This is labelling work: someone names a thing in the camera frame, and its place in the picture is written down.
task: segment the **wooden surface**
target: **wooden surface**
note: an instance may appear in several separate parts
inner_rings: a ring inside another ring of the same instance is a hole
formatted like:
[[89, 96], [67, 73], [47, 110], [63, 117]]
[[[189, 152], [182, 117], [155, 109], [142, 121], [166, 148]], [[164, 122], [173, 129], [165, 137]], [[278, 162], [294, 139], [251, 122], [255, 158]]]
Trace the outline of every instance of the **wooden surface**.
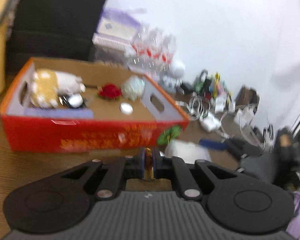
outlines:
[[[12, 77], [7, 77], [7, 84], [10, 84]], [[235, 130], [231, 119], [228, 122], [229, 131]], [[197, 121], [191, 122], [187, 129], [183, 132], [180, 139], [198, 143], [201, 138], [209, 138], [220, 140], [220, 136], [216, 133], [204, 132]], [[9, 232], [9, 227], [2, 213], [2, 203], [9, 192], [15, 188], [30, 182], [42, 179], [57, 172], [69, 169], [91, 159], [101, 159], [104, 162], [111, 162], [118, 156], [134, 155], [136, 149], [129, 151], [105, 150], [93, 151], [90, 153], [80, 154], [48, 154], [48, 153], [13, 153], [10, 151], [9, 144], [5, 138], [0, 120], [0, 238]], [[213, 162], [234, 170], [237, 162], [227, 152], [211, 151], [211, 159]]]

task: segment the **red cardboard box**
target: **red cardboard box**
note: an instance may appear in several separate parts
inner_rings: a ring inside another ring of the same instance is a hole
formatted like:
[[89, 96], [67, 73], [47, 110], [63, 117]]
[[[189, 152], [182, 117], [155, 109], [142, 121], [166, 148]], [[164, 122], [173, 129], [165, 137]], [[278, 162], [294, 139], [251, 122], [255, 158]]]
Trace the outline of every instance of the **red cardboard box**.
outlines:
[[[135, 73], [122, 68], [113, 68], [103, 62], [89, 63], [68, 59], [31, 58], [15, 77], [0, 106], [3, 122], [11, 150], [29, 152], [85, 152], [94, 149], [127, 149], [157, 145], [159, 137], [175, 137], [189, 123], [187, 114], [175, 105], [174, 100], [147, 76], [143, 97], [136, 102], [121, 98], [107, 101], [95, 98], [89, 109], [93, 117], [42, 117], [46, 111], [31, 107], [30, 91], [36, 69], [52, 69], [81, 76], [87, 90], [83, 97], [95, 95], [98, 87], [114, 83], [118, 87]], [[161, 103], [159, 109], [152, 100]], [[131, 115], [119, 110], [121, 102], [133, 106]]]

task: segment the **red rose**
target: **red rose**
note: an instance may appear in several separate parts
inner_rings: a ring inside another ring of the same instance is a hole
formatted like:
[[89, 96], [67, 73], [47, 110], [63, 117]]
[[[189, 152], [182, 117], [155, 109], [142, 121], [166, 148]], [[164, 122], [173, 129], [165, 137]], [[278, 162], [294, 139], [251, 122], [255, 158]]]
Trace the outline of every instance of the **red rose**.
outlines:
[[114, 84], [106, 84], [101, 87], [101, 90], [98, 92], [98, 95], [103, 98], [116, 99], [121, 96], [121, 90]]

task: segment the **plush toy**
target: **plush toy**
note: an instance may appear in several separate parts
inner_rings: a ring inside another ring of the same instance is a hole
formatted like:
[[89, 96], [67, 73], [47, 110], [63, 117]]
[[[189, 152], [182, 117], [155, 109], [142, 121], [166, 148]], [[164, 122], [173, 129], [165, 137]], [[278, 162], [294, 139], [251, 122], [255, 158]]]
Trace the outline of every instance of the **plush toy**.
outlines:
[[34, 73], [31, 84], [31, 103], [40, 108], [58, 107], [58, 95], [85, 92], [82, 78], [76, 75], [49, 69]]

